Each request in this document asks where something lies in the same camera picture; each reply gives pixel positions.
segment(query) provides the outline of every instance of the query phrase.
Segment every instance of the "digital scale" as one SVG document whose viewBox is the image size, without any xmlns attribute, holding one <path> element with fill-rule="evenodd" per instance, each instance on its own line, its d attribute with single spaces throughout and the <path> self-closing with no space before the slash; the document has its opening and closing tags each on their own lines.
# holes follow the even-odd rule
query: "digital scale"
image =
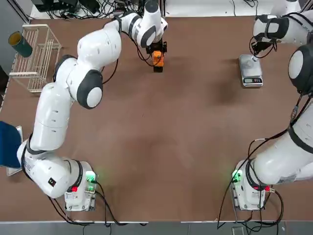
<svg viewBox="0 0 313 235">
<path fill-rule="evenodd" d="M 260 60 L 252 55 L 239 57 L 240 72 L 245 87 L 263 86 L 262 69 Z"/>
</svg>

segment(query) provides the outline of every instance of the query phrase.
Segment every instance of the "table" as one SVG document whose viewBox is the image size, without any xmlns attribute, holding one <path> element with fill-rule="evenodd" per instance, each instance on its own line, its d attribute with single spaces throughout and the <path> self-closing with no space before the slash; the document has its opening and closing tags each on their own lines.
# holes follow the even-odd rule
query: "table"
<svg viewBox="0 0 313 235">
<path fill-rule="evenodd" d="M 79 38 L 106 20 L 40 20 L 64 48 L 77 55 Z M 86 160 L 100 175 L 108 202 L 120 221 L 214 221 L 231 172 L 246 158 L 251 140 L 284 129 L 298 98 L 288 78 L 295 47 L 261 61 L 264 86 L 244 89 L 238 57 L 248 53 L 253 17 L 171 18 L 163 73 L 139 60 L 136 47 L 123 37 L 119 66 L 93 110 L 74 103 L 68 134 L 57 150 L 61 157 Z M 107 78 L 114 64 L 104 71 Z M 38 95 L 11 80 L 0 119 L 32 132 Z M 60 220 L 41 190 L 22 173 L 11 178 L 0 169 L 1 221 Z M 284 220 L 313 220 L 312 183 L 275 186 L 285 202 Z M 275 220 L 275 196 L 263 212 Z M 104 220 L 96 212 L 73 213 L 74 219 Z M 248 217 L 240 213 L 239 219 Z M 222 220 L 234 220 L 228 195 Z"/>
</svg>

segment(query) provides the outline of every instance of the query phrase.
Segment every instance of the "green light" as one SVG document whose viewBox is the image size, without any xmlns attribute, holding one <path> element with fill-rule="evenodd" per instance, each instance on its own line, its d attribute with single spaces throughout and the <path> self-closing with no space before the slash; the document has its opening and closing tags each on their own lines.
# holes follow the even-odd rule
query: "green light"
<svg viewBox="0 0 313 235">
<path fill-rule="evenodd" d="M 243 171 L 242 171 L 242 170 L 235 170 L 235 171 L 232 173 L 233 183 L 238 183 L 238 182 L 240 182 L 240 179 L 241 179 L 242 174 L 243 174 Z"/>
<path fill-rule="evenodd" d="M 96 178 L 96 174 L 93 171 L 91 171 L 91 170 L 86 171 L 86 180 L 87 181 L 93 181 L 93 180 L 95 180 L 95 178 Z"/>
</svg>

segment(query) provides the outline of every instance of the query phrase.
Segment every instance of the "blue object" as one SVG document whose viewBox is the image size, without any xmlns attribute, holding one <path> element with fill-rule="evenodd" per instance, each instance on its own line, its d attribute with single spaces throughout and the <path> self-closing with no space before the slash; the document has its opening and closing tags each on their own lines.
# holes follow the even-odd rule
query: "blue object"
<svg viewBox="0 0 313 235">
<path fill-rule="evenodd" d="M 0 165 L 21 168 L 17 157 L 21 142 L 21 136 L 14 126 L 0 121 Z"/>
</svg>

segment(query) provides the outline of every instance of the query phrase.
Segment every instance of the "dish rack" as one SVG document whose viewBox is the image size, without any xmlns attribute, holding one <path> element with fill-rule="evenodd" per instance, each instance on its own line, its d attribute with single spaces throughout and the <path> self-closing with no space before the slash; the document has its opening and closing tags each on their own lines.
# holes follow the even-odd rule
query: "dish rack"
<svg viewBox="0 0 313 235">
<path fill-rule="evenodd" d="M 16 53 L 10 78 L 31 93 L 39 93 L 52 82 L 61 44 L 47 24 L 24 24 L 22 35 L 33 48 L 31 56 L 24 58 Z"/>
</svg>

